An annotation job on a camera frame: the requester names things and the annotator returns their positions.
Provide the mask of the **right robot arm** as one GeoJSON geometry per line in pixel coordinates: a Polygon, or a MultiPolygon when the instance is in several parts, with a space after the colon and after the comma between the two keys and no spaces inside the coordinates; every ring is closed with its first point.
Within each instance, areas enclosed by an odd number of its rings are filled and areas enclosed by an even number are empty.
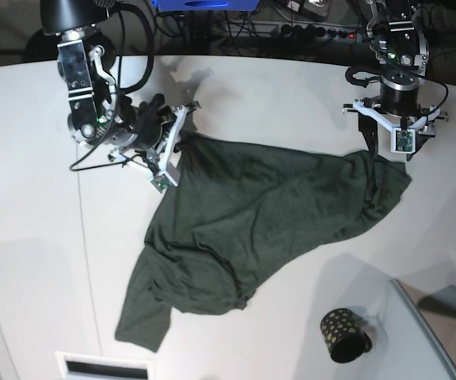
{"type": "Polygon", "coordinates": [[[109,165],[141,169],[160,191],[176,187],[180,173],[170,159],[178,151],[187,116],[200,105],[193,101],[168,107],[161,93],[139,106],[132,104],[130,95],[148,83],[154,69],[154,38],[145,13],[118,1],[42,1],[40,20],[44,35],[59,39],[58,72],[67,86],[68,127],[74,141],[90,152],[108,145],[109,165]],[[147,47],[142,77],[129,87],[111,74],[123,56],[99,28],[101,22],[124,12],[140,21],[147,47]]]}

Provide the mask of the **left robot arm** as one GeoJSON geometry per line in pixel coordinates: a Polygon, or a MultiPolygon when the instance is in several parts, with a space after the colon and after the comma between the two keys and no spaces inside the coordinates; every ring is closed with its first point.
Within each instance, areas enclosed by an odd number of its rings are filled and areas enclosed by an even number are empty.
{"type": "Polygon", "coordinates": [[[429,44],[419,16],[417,1],[368,1],[371,19],[364,23],[364,40],[380,67],[351,66],[345,72],[348,83],[366,88],[379,84],[379,95],[354,100],[343,112],[358,115],[359,132],[373,157],[378,156],[378,129],[389,132],[389,150],[403,154],[409,162],[424,144],[436,136],[435,121],[448,120],[442,110],[450,91],[446,84],[428,78],[429,44]],[[419,91],[425,82],[444,88],[438,104],[424,107],[419,91]]]}

